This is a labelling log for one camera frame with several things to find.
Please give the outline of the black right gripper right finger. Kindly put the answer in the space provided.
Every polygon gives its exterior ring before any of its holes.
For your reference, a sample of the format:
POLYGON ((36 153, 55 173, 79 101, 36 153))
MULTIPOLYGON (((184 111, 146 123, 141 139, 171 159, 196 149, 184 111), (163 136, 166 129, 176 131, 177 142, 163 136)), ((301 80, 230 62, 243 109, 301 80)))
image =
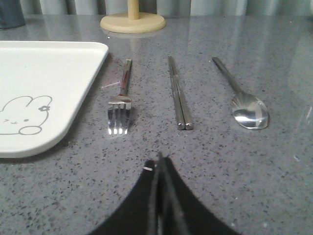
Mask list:
POLYGON ((158 203, 163 235, 237 235, 184 183, 169 157, 158 153, 158 203))

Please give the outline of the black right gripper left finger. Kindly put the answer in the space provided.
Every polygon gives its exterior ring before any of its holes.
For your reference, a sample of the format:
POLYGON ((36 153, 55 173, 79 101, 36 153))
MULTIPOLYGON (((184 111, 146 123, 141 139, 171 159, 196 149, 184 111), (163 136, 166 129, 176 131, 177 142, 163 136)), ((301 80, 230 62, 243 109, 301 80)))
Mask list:
POLYGON ((114 213, 92 235, 156 235, 157 180, 155 162, 145 162, 135 186, 114 213))

